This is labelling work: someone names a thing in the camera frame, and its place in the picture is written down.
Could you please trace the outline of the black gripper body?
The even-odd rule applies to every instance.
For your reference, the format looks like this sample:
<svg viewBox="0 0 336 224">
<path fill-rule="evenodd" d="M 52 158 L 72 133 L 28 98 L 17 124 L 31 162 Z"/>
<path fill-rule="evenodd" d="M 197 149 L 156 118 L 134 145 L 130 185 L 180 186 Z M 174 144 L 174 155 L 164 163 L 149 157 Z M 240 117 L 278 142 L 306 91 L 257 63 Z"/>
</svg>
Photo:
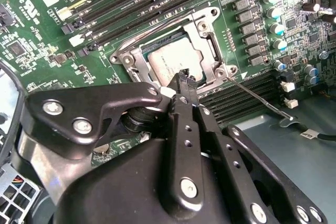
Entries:
<svg viewBox="0 0 336 224">
<path fill-rule="evenodd" d="M 195 107 L 175 107 L 168 138 L 95 168 L 64 193 L 54 223 L 232 223 Z"/>
</svg>

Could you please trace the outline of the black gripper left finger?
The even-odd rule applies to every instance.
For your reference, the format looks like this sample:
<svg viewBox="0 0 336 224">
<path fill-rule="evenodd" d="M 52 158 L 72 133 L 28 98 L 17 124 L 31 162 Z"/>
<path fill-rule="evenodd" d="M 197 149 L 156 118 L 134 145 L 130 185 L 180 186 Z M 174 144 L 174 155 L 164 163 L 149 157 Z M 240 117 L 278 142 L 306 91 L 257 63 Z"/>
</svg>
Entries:
<svg viewBox="0 0 336 224">
<path fill-rule="evenodd" d="M 50 90 L 25 102 L 25 138 L 40 150 L 30 163 L 49 191 L 66 190 L 79 178 L 129 150 L 168 138 L 175 107 L 196 107 L 197 83 L 187 69 L 158 90 L 147 82 Z"/>
</svg>

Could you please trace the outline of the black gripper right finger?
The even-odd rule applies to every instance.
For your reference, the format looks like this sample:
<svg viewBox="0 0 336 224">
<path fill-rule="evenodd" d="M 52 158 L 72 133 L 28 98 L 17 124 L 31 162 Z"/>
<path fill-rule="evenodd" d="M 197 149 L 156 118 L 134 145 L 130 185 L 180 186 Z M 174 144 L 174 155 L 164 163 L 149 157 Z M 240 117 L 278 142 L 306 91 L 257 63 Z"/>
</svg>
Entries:
<svg viewBox="0 0 336 224">
<path fill-rule="evenodd" d="M 197 103 L 194 119 L 210 151 L 232 223 L 327 223 L 326 216 L 245 133 L 221 130 Z"/>
</svg>

